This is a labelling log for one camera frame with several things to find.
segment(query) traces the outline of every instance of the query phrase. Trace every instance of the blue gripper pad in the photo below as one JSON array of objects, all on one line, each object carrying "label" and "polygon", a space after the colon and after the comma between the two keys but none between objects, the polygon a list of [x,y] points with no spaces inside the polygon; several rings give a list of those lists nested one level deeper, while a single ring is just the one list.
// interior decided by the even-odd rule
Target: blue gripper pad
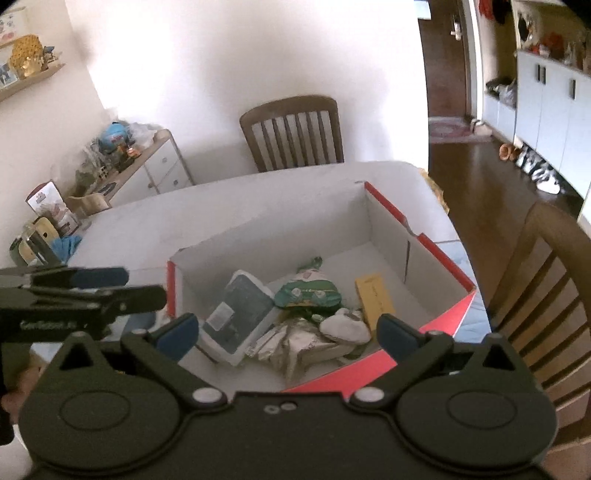
[{"label": "blue gripper pad", "polygon": [[159,352],[178,362],[197,343],[199,322],[186,313],[151,334],[152,344]]}]

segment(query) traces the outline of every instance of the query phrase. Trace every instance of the chair backrest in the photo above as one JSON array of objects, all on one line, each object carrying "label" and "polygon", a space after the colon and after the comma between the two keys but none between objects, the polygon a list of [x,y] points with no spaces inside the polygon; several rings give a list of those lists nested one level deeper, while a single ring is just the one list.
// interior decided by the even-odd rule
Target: chair backrest
[{"label": "chair backrest", "polygon": [[553,450],[591,442],[591,239],[536,203],[488,308],[556,407]]},{"label": "chair backrest", "polygon": [[240,126],[261,172],[344,162],[339,111],[330,97],[266,103],[242,115]]}]

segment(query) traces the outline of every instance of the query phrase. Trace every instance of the human hand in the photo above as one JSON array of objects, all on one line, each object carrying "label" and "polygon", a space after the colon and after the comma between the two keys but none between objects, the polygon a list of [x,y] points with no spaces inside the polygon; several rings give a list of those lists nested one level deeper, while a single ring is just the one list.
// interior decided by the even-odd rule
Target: human hand
[{"label": "human hand", "polygon": [[37,385],[43,370],[43,367],[29,367],[23,370],[18,376],[17,389],[7,393],[0,400],[0,406],[10,415],[12,424],[18,423],[18,415],[22,405]]}]

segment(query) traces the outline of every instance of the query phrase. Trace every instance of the cardboard box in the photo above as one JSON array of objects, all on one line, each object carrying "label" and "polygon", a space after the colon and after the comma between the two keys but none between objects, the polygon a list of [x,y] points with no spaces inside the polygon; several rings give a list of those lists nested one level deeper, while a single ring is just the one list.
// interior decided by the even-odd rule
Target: cardboard box
[{"label": "cardboard box", "polygon": [[[182,249],[168,264],[172,316],[193,312],[200,322],[218,306],[236,270],[256,276],[273,292],[313,257],[335,283],[348,308],[361,306],[355,279],[379,273],[398,318],[423,330],[454,334],[475,286],[425,235],[415,236],[404,215],[369,183],[319,192],[314,202],[269,211],[241,226]],[[207,344],[206,335],[199,343]],[[245,359],[238,367],[216,363],[192,349],[180,365],[232,397],[236,391],[283,391],[282,375]],[[349,396],[393,368],[378,345],[352,365],[312,365],[291,391],[341,391]]]}]

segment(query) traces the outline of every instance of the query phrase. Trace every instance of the doorway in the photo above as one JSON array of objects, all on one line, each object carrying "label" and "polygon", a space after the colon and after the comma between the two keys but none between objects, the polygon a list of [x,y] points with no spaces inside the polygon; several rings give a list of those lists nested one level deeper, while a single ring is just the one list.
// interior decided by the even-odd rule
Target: doorway
[{"label": "doorway", "polygon": [[463,118],[470,111],[466,72],[466,16],[461,0],[427,0],[430,20],[419,20],[429,117]]}]

